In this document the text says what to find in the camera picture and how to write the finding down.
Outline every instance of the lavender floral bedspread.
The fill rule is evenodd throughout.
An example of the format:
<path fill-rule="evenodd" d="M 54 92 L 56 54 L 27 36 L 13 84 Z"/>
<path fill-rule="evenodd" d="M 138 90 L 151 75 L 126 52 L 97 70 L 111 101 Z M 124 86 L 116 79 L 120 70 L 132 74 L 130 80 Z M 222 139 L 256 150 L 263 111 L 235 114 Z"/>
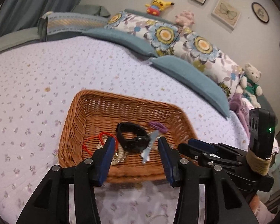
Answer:
<path fill-rule="evenodd" d="M 176 104 L 201 140 L 248 147 L 233 112 L 224 119 L 187 87 L 119 45 L 75 37 L 7 51 L 0 55 L 0 215 L 10 224 L 58 163 L 67 111 L 85 88 Z M 166 181 L 105 184 L 96 189 L 96 199 L 103 224 L 172 223 L 178 192 Z M 69 203 L 75 223 L 72 186 Z"/>

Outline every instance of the pink plush toy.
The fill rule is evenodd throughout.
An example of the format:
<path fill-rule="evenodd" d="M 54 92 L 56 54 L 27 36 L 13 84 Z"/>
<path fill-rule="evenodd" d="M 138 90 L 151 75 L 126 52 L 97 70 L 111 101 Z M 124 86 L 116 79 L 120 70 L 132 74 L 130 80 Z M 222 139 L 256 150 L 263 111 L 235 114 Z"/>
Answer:
<path fill-rule="evenodd" d="M 183 11 L 180 15 L 175 16 L 175 22 L 181 26 L 190 27 L 194 22 L 194 14 L 191 11 Z"/>

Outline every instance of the metal screw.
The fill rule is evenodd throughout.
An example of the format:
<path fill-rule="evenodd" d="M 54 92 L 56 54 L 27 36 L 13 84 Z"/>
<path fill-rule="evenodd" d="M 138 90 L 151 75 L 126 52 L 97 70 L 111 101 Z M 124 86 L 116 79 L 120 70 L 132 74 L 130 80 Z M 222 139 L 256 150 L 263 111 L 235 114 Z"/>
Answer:
<path fill-rule="evenodd" d="M 222 170 L 222 167 L 220 166 L 220 165 L 215 165 L 214 166 L 214 170 L 216 170 L 216 171 L 221 171 Z"/>
<path fill-rule="evenodd" d="M 52 170 L 54 172 L 57 172 L 59 169 L 60 169 L 59 165 L 55 165 L 55 166 L 52 167 Z"/>
<path fill-rule="evenodd" d="M 87 158 L 87 159 L 84 160 L 84 163 L 85 164 L 92 164 L 93 160 L 91 158 Z"/>
<path fill-rule="evenodd" d="M 182 164 L 188 164 L 188 163 L 189 163 L 189 160 L 186 159 L 186 158 L 182 158 L 182 159 L 180 160 L 180 163 L 182 163 Z"/>

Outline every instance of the pikachu plush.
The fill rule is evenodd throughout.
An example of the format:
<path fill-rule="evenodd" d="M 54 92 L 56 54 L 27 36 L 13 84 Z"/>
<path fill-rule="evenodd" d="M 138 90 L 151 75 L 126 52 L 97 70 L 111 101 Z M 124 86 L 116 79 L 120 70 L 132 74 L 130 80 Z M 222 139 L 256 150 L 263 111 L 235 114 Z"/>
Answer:
<path fill-rule="evenodd" d="M 173 2 L 164 2 L 163 0 L 153 0 L 152 4 L 146 4 L 148 7 L 146 12 L 155 16 L 159 16 L 160 12 L 164 11 L 165 8 L 174 5 Z"/>

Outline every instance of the black watch band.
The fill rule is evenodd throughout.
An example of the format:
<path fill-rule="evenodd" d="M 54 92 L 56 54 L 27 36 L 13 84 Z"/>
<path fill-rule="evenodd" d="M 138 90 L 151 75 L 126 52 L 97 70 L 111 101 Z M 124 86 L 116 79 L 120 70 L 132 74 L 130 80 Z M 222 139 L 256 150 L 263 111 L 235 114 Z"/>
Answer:
<path fill-rule="evenodd" d="M 137 136 L 132 139 L 126 139 L 122 134 L 123 132 L 131 132 Z M 150 141 L 145 129 L 132 122 L 119 123 L 116 127 L 116 137 L 122 148 L 130 153 L 142 152 Z"/>

